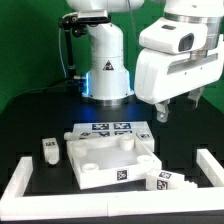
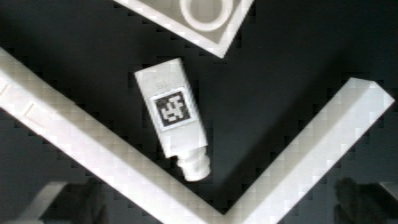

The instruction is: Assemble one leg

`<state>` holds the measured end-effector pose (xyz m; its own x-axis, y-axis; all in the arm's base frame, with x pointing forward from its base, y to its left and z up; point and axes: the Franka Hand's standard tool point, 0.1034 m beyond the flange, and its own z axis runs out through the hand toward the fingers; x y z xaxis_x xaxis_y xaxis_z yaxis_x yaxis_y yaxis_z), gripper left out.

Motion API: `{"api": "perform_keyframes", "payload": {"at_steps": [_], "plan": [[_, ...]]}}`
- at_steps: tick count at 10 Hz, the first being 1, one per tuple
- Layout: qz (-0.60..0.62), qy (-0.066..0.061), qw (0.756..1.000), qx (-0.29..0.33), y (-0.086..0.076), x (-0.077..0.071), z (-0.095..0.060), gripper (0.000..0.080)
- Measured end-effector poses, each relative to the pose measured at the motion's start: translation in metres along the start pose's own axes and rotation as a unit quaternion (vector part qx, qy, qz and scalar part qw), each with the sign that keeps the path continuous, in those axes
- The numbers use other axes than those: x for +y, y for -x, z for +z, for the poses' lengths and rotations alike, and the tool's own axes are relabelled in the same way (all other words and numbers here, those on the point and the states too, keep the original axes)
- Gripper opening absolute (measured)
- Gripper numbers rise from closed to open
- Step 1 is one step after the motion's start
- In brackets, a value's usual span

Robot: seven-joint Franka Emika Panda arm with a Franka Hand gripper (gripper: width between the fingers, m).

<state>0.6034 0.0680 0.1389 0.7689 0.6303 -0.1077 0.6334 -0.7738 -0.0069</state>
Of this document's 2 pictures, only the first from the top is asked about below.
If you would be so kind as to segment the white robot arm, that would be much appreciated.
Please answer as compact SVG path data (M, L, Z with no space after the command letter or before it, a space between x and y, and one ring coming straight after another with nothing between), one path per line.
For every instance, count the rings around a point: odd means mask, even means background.
M141 31L135 79L123 62L123 33L109 14L133 11L145 0L66 0L73 24L88 30L92 68L83 96L112 105L134 94L154 105L157 119L168 119L168 104L186 93L198 102L204 87L217 81L224 66L220 25L224 0L152 0L165 4L164 14Z

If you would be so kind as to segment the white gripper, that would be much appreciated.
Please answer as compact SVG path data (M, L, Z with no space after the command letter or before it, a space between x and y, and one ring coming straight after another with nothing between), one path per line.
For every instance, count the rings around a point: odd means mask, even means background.
M189 53L169 55L143 49L136 64L135 94L144 102L156 104L157 120L167 122L169 101L165 100L190 91L187 108L195 110L204 92L202 86L220 78L223 64L223 46L199 60L191 60Z

